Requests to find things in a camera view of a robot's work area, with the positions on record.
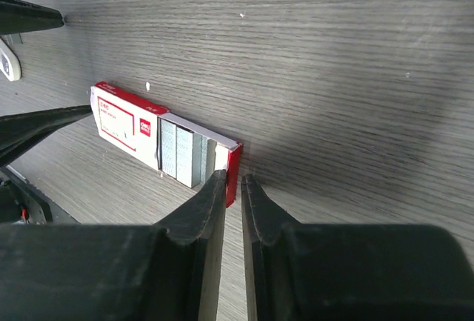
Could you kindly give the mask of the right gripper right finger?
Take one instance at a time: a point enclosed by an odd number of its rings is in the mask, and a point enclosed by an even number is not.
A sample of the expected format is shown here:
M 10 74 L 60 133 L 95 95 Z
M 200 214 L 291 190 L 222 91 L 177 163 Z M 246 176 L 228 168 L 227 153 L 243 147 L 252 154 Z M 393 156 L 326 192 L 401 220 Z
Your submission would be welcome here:
M 471 320 L 473 269 L 438 226 L 304 224 L 241 181 L 250 320 Z

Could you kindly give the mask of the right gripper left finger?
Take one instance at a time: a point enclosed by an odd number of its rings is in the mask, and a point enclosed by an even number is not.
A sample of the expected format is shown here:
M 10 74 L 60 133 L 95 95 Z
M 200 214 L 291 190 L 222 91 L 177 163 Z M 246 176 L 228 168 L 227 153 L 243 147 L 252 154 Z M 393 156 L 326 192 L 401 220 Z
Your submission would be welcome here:
M 226 173 L 152 225 L 1 227 L 3 320 L 214 320 Z

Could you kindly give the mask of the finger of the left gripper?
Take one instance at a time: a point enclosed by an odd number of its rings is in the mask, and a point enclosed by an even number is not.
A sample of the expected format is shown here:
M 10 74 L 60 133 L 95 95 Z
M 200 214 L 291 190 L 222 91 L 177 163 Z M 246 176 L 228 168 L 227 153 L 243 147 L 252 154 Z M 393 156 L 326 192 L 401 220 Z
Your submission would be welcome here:
M 64 26 L 63 16 L 58 10 L 22 0 L 1 0 L 0 15 L 2 36 Z
M 9 165 L 50 134 L 92 114 L 89 105 L 1 117 L 1 167 Z

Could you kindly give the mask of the small beige stapler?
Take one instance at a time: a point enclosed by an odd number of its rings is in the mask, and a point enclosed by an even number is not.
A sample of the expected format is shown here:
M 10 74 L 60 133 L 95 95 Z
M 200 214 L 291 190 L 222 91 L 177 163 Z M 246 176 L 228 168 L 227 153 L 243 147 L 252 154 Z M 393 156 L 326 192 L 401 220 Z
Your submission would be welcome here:
M 15 53 L 8 45 L 0 40 L 1 71 L 10 82 L 18 81 L 21 78 L 21 65 Z

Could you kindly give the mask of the red white staple box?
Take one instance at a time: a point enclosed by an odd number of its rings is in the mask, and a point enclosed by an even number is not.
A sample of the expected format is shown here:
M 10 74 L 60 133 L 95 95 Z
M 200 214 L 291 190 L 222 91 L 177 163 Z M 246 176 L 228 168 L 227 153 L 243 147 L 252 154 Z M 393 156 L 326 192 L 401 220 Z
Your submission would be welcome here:
M 224 170 L 234 203 L 242 143 L 107 82 L 90 88 L 90 106 L 101 138 L 193 190 Z

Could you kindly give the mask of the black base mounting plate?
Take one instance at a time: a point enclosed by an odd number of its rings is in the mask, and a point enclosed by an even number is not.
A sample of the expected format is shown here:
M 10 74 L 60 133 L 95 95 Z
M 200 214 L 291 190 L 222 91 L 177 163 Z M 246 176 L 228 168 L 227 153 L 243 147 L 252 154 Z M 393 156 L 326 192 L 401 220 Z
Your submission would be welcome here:
M 78 224 L 63 208 L 11 167 L 1 168 L 1 223 Z

